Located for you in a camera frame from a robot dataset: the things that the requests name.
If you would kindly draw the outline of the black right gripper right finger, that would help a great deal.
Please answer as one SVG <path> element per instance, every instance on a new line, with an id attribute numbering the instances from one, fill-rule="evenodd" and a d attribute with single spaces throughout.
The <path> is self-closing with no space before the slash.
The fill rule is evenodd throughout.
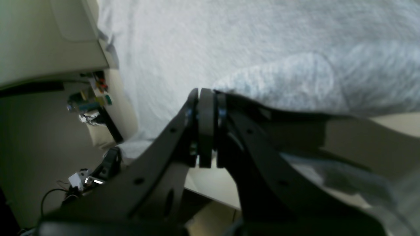
<path id="1" fill-rule="evenodd" d="M 321 151 L 330 115 L 271 109 L 216 92 L 215 142 L 240 196 L 247 236 L 385 236 L 383 225 L 343 203 L 295 170 L 287 154 L 339 160 Z"/>

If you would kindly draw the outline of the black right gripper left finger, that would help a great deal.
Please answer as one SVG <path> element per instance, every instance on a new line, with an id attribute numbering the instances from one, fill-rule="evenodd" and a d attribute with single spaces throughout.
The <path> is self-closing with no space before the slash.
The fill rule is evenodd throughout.
<path id="1" fill-rule="evenodd" d="M 125 171 L 41 219 L 38 236 L 187 236 L 178 221 L 197 155 L 211 167 L 215 120 L 211 89 L 193 89 L 179 113 Z"/>

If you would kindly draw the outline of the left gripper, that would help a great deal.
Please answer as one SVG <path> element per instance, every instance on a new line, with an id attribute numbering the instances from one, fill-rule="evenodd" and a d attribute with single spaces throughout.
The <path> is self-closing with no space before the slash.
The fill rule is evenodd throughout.
<path id="1" fill-rule="evenodd" d="M 92 173 L 93 177 L 104 181 L 104 183 L 108 182 L 110 179 L 118 175 L 121 171 L 121 162 L 122 162 L 122 155 L 121 150 L 118 147 L 113 147 L 106 151 L 102 162 L 97 166 Z M 96 187 L 99 187 L 102 184 L 95 184 L 93 186 L 87 187 L 84 191 L 78 190 L 76 187 L 72 187 L 70 185 L 69 189 L 67 190 L 65 199 L 62 201 L 62 205 L 67 205 L 72 201 L 78 200 L 81 197 L 89 194 L 93 191 Z"/>

